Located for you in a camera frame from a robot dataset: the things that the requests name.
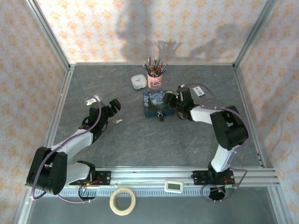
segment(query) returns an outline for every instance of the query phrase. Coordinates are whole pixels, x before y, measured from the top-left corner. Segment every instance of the gray marble surface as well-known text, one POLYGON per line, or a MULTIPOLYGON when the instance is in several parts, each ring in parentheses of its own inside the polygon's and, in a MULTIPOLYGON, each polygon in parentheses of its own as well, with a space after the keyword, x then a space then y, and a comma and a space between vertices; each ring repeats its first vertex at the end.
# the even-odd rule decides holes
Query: gray marble surface
MULTIPOLYGON (((135 90, 131 77, 145 74, 141 65, 76 65, 58 126, 55 143, 73 134, 88 116, 87 96, 100 94, 105 103, 117 98, 121 111, 109 120, 107 130, 71 163, 84 160, 100 166, 198 166, 207 167, 218 143, 211 125, 180 120, 164 122, 144 116, 143 98, 149 88, 135 90), (122 119, 119 124, 113 119, 122 119)), ((216 95, 205 105, 235 105, 245 116, 231 66, 169 65, 160 90, 176 91, 180 84, 202 83, 216 95)), ((237 153, 233 166, 260 166, 254 144, 237 153)))

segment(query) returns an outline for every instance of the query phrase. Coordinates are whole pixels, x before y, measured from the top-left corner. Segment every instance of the patterned wallpaper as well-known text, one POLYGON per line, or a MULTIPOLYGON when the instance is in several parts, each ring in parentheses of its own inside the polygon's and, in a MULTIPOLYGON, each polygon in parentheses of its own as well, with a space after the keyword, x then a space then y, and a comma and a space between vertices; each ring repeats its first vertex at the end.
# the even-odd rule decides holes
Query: patterned wallpaper
POLYGON ((25 0, 0 4, 0 217, 14 217, 65 74, 25 0))
POLYGON ((299 5, 278 0, 242 65, 252 119, 299 223, 299 5))
POLYGON ((232 63, 266 0, 37 0, 70 63, 232 63))

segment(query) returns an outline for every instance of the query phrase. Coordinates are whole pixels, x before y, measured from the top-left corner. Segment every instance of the tape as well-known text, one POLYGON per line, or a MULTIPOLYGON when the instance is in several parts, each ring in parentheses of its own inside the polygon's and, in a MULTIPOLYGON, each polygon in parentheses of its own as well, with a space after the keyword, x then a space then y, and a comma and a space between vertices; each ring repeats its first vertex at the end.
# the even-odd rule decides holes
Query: tape
POLYGON ((110 197, 110 208, 116 215, 119 215, 119 216, 125 216, 127 214, 130 214, 133 211, 135 204, 136 204, 136 197, 135 197, 133 191, 131 191, 129 188, 118 188, 113 192, 113 194, 110 197), (128 193, 131 196, 131 204, 125 210, 119 210, 116 207, 116 203, 115 203, 116 196, 122 192, 128 193))

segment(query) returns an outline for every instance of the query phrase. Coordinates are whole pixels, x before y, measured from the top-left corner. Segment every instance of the starry night box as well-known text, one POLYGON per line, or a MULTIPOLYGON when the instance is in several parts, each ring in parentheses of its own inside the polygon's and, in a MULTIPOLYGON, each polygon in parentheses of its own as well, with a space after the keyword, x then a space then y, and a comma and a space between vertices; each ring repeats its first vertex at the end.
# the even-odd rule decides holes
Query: starry night box
POLYGON ((144 115, 147 118, 156 117, 158 111, 161 111, 164 116, 172 116, 174 114, 174 109, 162 101, 166 93, 172 93, 172 91, 151 91, 143 93, 144 115))

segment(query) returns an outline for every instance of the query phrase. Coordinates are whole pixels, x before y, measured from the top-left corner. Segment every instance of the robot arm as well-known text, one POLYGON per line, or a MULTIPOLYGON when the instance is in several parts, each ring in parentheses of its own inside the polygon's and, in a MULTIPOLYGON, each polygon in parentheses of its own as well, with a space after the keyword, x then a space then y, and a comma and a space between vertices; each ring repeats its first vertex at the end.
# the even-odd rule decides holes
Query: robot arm
POLYGON ((78 161, 70 166, 67 163, 83 148, 93 144, 106 129, 108 118, 113 117, 121 109, 121 104, 117 99, 110 101, 110 105, 101 107, 100 119, 91 130, 89 129, 96 123, 100 112, 97 103, 91 104, 89 116, 83 120, 82 125, 72 136, 49 148, 37 149, 27 176, 27 185, 33 186, 42 161, 57 147, 61 148, 49 157, 42 168, 36 185, 37 189, 56 195, 68 183, 87 178, 89 181, 94 181, 95 165, 84 161, 78 161))
MULTIPOLYGON (((229 171, 231 154, 248 138, 245 125, 231 112, 209 110, 195 105, 188 87, 179 86, 177 96, 171 93, 165 94, 163 102, 176 108, 185 119, 213 125, 219 146, 208 166, 208 177, 211 183, 217 183, 229 171)), ((234 106, 227 108, 238 112, 234 106)))

